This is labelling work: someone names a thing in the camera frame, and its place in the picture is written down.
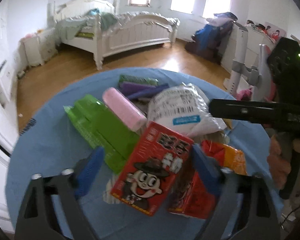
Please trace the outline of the person's right hand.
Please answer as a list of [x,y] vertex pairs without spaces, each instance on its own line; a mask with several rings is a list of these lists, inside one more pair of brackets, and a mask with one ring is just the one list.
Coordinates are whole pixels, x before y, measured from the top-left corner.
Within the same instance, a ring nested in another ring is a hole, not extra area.
[[[293,140],[292,149],[300,153],[300,139]],[[273,135],[270,140],[267,162],[272,179],[279,190],[284,188],[287,176],[291,172],[290,162],[282,157],[281,152],[280,143],[277,141],[277,137]]]

